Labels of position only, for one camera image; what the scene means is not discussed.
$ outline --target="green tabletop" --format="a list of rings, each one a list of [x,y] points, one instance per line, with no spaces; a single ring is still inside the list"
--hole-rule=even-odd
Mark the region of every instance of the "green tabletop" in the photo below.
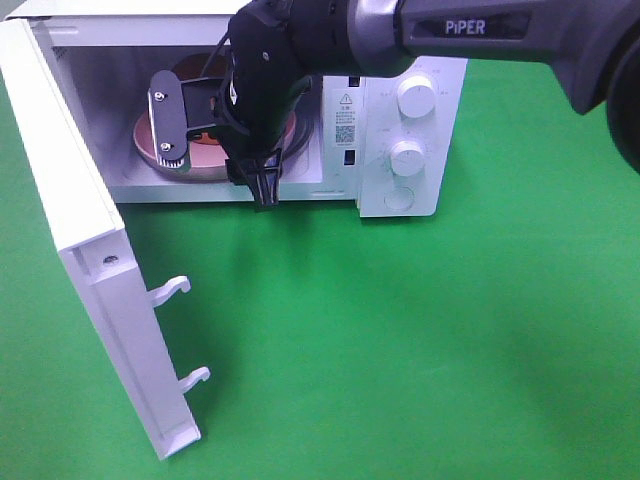
[[[640,176],[546,67],[471,64],[432,218],[120,206],[148,286],[191,278],[157,311],[178,374],[213,374],[164,462],[4,88],[0,158],[0,478],[640,478]]]

